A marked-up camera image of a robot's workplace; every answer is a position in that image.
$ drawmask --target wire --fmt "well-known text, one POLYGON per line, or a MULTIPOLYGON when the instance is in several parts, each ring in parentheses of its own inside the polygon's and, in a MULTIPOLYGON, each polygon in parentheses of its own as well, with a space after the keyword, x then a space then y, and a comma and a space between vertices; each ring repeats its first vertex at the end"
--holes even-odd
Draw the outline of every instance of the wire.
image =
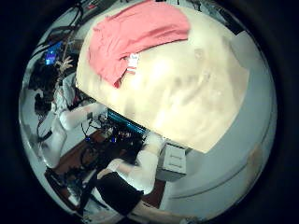
MULTIPOLYGON (((54 45, 56 45, 56 44, 58 44, 59 42, 63 41, 64 39, 66 39, 67 37, 69 37, 69 36, 72 34, 73 31, 75 31, 75 30, 78 29, 78 27, 79 27, 79 22, 82 20, 82 17, 83 17, 83 13, 84 13, 84 12, 83 12, 83 8, 82 8, 81 4, 75 5, 74 8, 75 8, 75 7, 78 9, 78 11, 77 11, 77 13, 76 13, 74 19, 73 19, 73 20, 69 23, 69 25, 68 25, 69 32, 68 32, 67 34, 65 34, 62 38, 60 38, 59 40, 55 41, 54 43, 49 44, 49 45, 47 45, 45 48, 38 50, 36 53, 34 53, 34 54, 30 57, 30 59, 32 59, 33 57, 35 57, 37 54, 39 54, 39 53, 45 51, 46 49, 49 49, 50 47, 53 47, 54 45)), ((38 48, 38 47, 40 47, 40 46, 43 46, 45 43, 46 43, 46 41, 44 41, 43 43, 37 45, 36 48, 38 48)))

